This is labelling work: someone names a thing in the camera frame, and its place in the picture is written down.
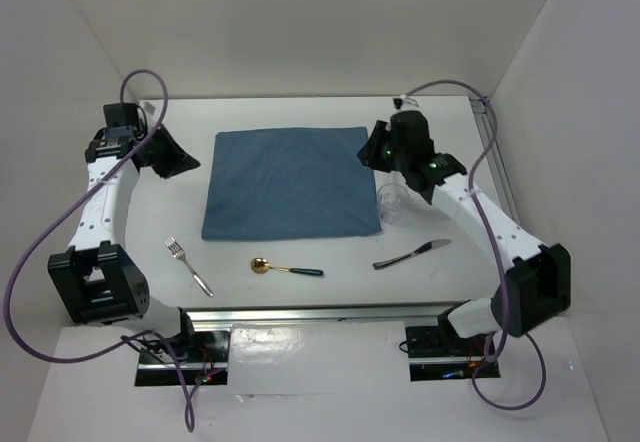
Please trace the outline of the blue cloth napkin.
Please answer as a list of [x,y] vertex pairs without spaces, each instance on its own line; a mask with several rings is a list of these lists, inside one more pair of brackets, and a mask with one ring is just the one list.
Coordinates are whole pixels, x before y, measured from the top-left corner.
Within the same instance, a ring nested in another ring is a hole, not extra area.
[[269,242],[380,232],[364,127],[274,128],[215,137],[205,241]]

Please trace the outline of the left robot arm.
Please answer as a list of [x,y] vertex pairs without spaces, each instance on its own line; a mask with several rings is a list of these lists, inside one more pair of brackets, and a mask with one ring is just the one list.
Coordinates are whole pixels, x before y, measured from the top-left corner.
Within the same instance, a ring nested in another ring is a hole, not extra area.
[[196,352],[197,336],[186,311],[153,298],[149,284],[125,250],[129,204],[143,167],[161,168],[174,155],[190,160],[164,129],[131,159],[125,158],[145,132],[131,125],[100,129],[85,151],[89,200],[68,248],[49,257],[47,271],[73,323],[121,326],[164,334],[163,351],[176,361]]

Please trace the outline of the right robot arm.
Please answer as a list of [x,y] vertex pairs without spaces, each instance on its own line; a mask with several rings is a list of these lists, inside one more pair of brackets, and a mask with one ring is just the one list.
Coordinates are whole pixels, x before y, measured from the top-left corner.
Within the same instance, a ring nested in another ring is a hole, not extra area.
[[366,167],[400,173],[408,187],[446,214],[496,264],[499,287],[491,297],[442,313],[436,341],[460,353],[471,337],[501,331],[522,337],[571,305],[571,257],[527,233],[472,182],[454,156],[439,153],[418,110],[379,121],[357,154]]

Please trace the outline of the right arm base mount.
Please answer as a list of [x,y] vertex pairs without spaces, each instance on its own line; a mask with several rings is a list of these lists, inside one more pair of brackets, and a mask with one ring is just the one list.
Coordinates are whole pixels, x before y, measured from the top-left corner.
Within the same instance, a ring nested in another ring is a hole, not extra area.
[[408,357],[412,382],[471,379],[484,363],[485,337],[446,342],[436,326],[408,326],[398,349]]

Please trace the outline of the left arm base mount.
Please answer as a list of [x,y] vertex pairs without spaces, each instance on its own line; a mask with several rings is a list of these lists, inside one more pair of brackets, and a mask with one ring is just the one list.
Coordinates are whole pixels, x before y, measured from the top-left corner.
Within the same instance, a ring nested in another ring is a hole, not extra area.
[[[187,386],[227,384],[230,339],[229,329],[195,332],[191,346],[175,350]],[[137,351],[136,387],[180,384],[174,362],[164,345],[155,339],[147,339],[138,345]]]

